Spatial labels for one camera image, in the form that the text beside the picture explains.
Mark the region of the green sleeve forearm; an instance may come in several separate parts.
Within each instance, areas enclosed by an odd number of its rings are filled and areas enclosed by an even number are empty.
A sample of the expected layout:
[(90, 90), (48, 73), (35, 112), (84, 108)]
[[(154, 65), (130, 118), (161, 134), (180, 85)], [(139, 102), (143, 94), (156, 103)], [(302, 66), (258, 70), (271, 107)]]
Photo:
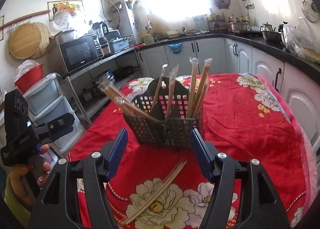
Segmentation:
[(6, 181), (4, 201), (6, 202), (8, 208), (12, 211), (15, 218), (23, 225), (24, 228), (27, 228), (31, 212), (27, 210), (16, 197), (11, 186), (10, 175), (8, 175)]

